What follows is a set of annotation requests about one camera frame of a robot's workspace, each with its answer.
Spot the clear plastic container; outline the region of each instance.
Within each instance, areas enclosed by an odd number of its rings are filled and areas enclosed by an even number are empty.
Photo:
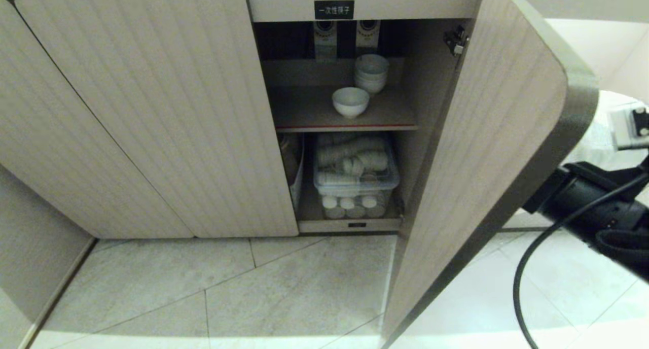
[[[392,190],[399,185],[385,132],[319,134],[314,157],[313,184],[325,217],[383,217]]]

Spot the gray tile floor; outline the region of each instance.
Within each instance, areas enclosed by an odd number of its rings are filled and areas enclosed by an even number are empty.
[[[500,233],[392,346],[526,344],[515,263],[535,233]],[[375,349],[394,236],[100,241],[34,343],[70,348]],[[522,305],[541,347],[649,347],[649,287],[558,233]]]

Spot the black label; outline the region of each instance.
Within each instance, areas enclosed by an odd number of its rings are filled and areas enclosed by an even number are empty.
[[[316,0],[315,19],[354,19],[353,0]]]

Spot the black cable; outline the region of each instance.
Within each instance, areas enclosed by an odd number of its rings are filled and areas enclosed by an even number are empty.
[[[545,241],[554,231],[557,231],[559,228],[562,226],[572,222],[575,218],[581,216],[584,212],[587,212],[591,208],[594,208],[595,206],[598,206],[610,199],[612,199],[615,196],[618,196],[619,194],[622,194],[626,192],[627,190],[635,187],[636,185],[639,185],[641,183],[646,182],[649,180],[649,175],[646,173],[641,174],[640,176],[636,177],[634,180],[631,180],[630,182],[621,185],[617,189],[614,189],[607,194],[604,194],[603,196],[595,199],[594,201],[591,201],[590,203],[587,203],[587,205],[582,206],[577,211],[574,211],[567,217],[559,220],[558,222],[555,222],[554,225],[550,226],[547,230],[543,231],[542,234],[540,234],[525,250],[525,254],[523,254],[521,261],[519,262],[519,266],[516,268],[516,274],[514,275],[514,287],[513,287],[513,295],[514,295],[514,312],[516,312],[516,319],[519,322],[519,326],[521,326],[521,331],[525,337],[525,340],[527,340],[529,347],[532,349],[538,349],[537,344],[534,342],[534,339],[532,339],[531,335],[529,335],[529,331],[527,326],[525,325],[525,320],[523,319],[523,314],[521,310],[521,279],[523,277],[523,270],[525,269],[525,265],[527,264],[529,257],[531,257],[531,254],[533,254],[534,250],[538,248],[538,246]]]

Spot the cabinet door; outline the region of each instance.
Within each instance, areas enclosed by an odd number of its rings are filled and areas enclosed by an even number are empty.
[[[0,0],[0,163],[96,237],[193,236],[6,0]]]
[[[195,235],[297,235],[246,0],[16,5]]]
[[[596,108],[595,76],[525,0],[482,0],[464,56],[398,243],[387,345],[558,166]]]

